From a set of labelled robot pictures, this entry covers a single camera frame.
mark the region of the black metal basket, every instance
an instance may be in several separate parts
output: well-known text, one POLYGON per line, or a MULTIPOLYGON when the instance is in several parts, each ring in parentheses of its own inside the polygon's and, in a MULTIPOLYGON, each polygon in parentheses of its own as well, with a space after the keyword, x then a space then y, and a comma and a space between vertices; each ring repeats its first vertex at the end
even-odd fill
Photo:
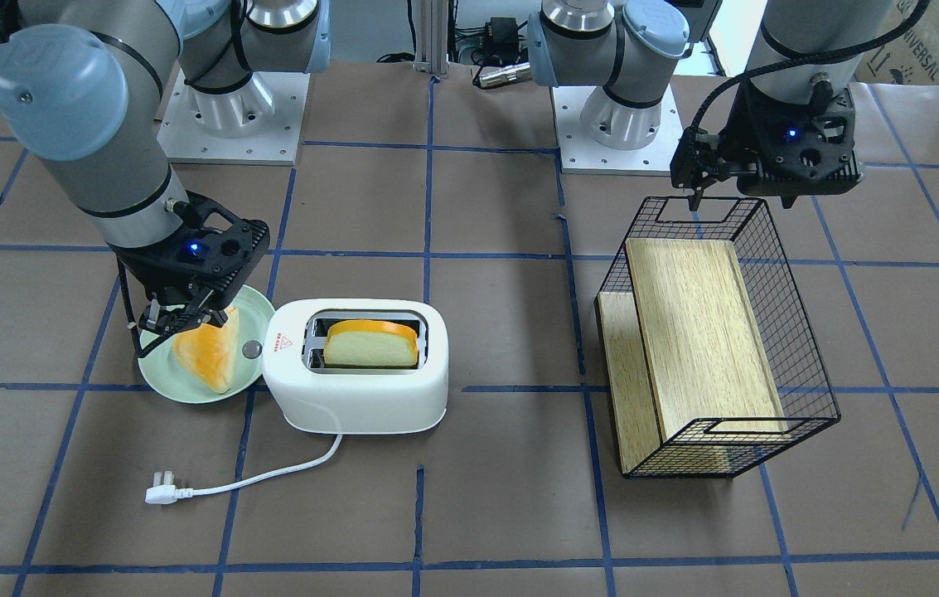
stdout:
MULTIPOLYGON (((695 419, 625 472, 627 478, 733 477, 818 434, 841 417, 767 203, 758 199, 710 200, 710 208, 729 206, 729 211, 709 219, 674 208, 685 201, 686 197, 647 197, 624 240, 716 239, 734 243, 784 414, 782 419, 769 420, 780 420, 785 431, 759 434, 724 429, 737 427, 738 420, 761 419, 695 419), (682 212, 672 216, 674 211, 682 212)), ((623 243, 601 291, 632 291, 623 243)))

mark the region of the white mounting plate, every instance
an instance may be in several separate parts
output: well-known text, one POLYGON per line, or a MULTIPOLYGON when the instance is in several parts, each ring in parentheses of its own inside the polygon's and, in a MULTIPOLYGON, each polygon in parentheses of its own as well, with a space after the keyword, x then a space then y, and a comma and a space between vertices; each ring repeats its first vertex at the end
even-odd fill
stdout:
POLYGON ((654 143, 640 150, 614 150, 591 139, 579 113, 594 87, 554 87, 554 124, 561 147, 561 170, 570 174, 638 174, 667 177, 671 156, 679 146, 682 120, 671 87, 661 100, 661 125, 654 143))
POLYGON ((159 144, 174 163, 257 163, 295 166, 299 133, 303 126, 303 106, 307 105, 310 75, 302 72, 258 72, 273 91, 276 112, 264 128, 246 137, 219 137, 196 123, 185 84, 171 90, 171 101, 159 125, 159 144))

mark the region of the light green plate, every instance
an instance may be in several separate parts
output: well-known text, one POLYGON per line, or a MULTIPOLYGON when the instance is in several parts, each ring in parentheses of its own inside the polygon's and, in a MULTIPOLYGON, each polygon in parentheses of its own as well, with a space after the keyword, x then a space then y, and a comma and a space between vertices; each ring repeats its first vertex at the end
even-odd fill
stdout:
MULTIPOLYGON (((269 320, 273 317, 273 305, 258 290, 247 286, 237 293, 233 305, 241 312, 241 330, 235 352, 237 364, 234 369, 234 385, 228 392, 215 393, 203 381, 186 371, 171 352, 170 340, 149 352, 146 358, 138 359, 138 369, 148 385, 170 400, 199 405, 233 396, 259 379, 264 370, 264 360, 245 358, 241 355, 241 347, 249 340, 264 340, 269 320)), ((155 337, 153 333, 141 332, 141 345, 148 344, 155 337)))

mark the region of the warning label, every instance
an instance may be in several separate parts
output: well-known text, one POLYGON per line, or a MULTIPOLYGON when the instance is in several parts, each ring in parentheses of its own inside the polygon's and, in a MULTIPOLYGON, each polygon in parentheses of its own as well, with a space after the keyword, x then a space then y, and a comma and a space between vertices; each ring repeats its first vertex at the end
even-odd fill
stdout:
POLYGON ((283 333, 278 333, 276 339, 273 340, 273 351, 278 352, 281 349, 288 348, 292 346, 292 340, 288 340, 288 336, 283 335, 283 333))

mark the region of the wooden block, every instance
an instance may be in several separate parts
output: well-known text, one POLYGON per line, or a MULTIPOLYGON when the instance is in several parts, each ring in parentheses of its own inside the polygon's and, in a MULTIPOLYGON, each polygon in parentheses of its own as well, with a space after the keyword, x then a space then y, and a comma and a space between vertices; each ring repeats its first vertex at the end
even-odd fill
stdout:
POLYGON ((609 370, 620 469, 630 473, 661 445, 635 296, 631 292, 599 292, 598 317, 609 370))
MULTIPOLYGON (((661 438, 698 417, 783 417, 732 243, 629 239, 625 250, 661 438)), ((723 428, 787 429, 780 420, 723 428)))

